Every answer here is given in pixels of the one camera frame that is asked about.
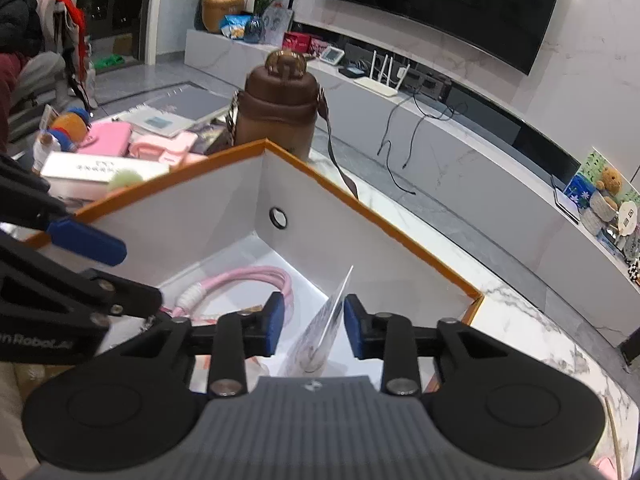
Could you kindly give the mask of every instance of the coiled pink cord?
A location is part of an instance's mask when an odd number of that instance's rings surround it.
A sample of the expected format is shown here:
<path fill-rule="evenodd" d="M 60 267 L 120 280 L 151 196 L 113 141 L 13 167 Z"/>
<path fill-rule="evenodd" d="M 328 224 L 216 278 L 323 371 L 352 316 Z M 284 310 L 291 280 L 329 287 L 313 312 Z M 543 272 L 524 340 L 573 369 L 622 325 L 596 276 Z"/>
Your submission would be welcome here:
<path fill-rule="evenodd" d="M 293 315 L 293 288 L 291 277 L 282 269 L 271 266 L 239 267 L 239 269 L 223 272 L 212 278 L 206 278 L 201 282 L 194 283 L 185 290 L 175 301 L 175 308 L 172 311 L 163 309 L 172 317 L 189 317 L 192 322 L 215 323 L 218 316 L 193 317 L 195 307 L 217 288 L 236 281 L 256 281 L 265 282 L 275 286 L 284 296 L 285 315 L 284 323 L 287 324 Z"/>

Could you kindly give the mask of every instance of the black ring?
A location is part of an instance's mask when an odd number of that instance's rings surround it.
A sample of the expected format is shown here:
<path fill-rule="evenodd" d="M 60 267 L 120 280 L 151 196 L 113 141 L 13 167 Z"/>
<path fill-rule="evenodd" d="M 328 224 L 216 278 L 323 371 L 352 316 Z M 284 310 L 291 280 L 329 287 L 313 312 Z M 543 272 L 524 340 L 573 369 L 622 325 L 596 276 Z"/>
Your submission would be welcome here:
<path fill-rule="evenodd" d="M 284 216 L 284 225 L 282 225 L 278 221 L 278 219 L 276 218 L 276 213 L 280 213 L 282 216 Z M 269 220 L 271 220 L 271 223 L 276 229 L 280 229 L 281 231 L 287 228 L 287 223 L 289 222 L 287 220 L 287 215 L 285 215 L 284 211 L 279 207 L 275 207 L 275 206 L 269 209 Z"/>

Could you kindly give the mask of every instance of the white marble tabletop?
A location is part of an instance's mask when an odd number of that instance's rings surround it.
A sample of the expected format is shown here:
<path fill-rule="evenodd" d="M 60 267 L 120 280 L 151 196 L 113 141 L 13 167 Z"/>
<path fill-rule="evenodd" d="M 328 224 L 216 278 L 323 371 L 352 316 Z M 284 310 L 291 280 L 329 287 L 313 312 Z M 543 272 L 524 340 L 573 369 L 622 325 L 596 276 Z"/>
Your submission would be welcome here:
<path fill-rule="evenodd" d="M 312 150 L 309 165 L 348 190 L 331 161 Z M 562 329 L 483 264 L 460 249 L 404 207 L 350 174 L 360 201 L 425 247 L 484 293 L 484 301 L 471 326 L 517 350 L 578 379 L 598 394 L 604 406 L 609 399 L 618 435 L 622 478 L 632 473 L 638 437 L 638 406 L 607 373 Z M 616 464 L 610 423 L 596 447 L 592 463 L 609 458 Z"/>

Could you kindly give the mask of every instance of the red scarf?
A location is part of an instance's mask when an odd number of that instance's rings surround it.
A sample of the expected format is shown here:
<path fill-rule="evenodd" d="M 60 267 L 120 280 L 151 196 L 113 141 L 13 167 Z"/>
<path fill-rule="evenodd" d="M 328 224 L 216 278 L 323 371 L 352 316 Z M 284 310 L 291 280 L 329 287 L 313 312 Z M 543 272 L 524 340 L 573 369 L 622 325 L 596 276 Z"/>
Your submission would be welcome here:
<path fill-rule="evenodd" d="M 84 22 L 84 12 L 78 9 L 71 0 L 56 0 L 57 2 L 63 2 L 66 7 L 66 12 L 69 13 L 71 21 L 78 26 L 78 79 L 80 84 L 84 87 L 84 78 L 86 76 L 86 70 L 84 68 L 84 58 L 86 58 L 86 43 L 84 37 L 86 35 L 86 25 Z"/>

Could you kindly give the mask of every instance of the white logo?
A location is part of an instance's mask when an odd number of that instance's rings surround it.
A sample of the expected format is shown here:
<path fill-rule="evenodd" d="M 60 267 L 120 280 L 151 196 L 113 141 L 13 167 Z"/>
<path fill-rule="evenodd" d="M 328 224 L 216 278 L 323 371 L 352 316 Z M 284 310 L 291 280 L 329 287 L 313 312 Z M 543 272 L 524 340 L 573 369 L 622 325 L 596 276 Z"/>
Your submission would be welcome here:
<path fill-rule="evenodd" d="M 51 348 L 53 350 L 71 350 L 74 347 L 73 341 L 61 341 L 59 343 L 57 339 L 40 339 L 37 337 L 25 337 L 22 334 L 5 334 L 2 332 L 0 332 L 0 343 L 34 348 Z"/>
<path fill-rule="evenodd" d="M 315 393 L 320 388 L 322 388 L 322 383 L 314 379 L 312 381 L 309 381 L 307 384 L 303 384 L 302 387 L 308 392 Z"/>

